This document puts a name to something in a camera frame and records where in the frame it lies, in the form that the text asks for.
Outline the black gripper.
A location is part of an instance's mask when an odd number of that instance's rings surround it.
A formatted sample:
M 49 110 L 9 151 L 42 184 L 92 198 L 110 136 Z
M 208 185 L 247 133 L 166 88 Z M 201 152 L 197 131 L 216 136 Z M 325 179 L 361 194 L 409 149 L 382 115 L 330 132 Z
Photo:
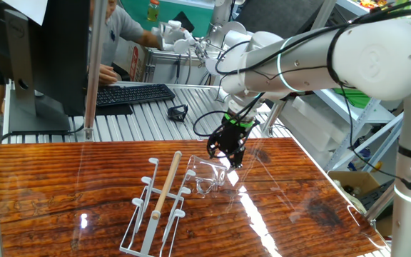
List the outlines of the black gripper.
M 245 143 L 249 138 L 250 132 L 258 123 L 232 124 L 224 123 L 219 126 L 208 138 L 207 152 L 210 157 L 216 157 L 216 151 L 230 157 L 232 167 L 242 166 L 245 153 Z

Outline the person right hand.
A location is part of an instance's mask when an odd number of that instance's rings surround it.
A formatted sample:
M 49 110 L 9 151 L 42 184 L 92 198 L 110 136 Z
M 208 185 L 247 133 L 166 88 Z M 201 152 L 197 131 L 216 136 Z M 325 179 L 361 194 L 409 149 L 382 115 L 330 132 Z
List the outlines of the person right hand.
M 99 67 L 99 83 L 100 85 L 111 85 L 118 81 L 117 73 L 113 67 L 101 64 Z

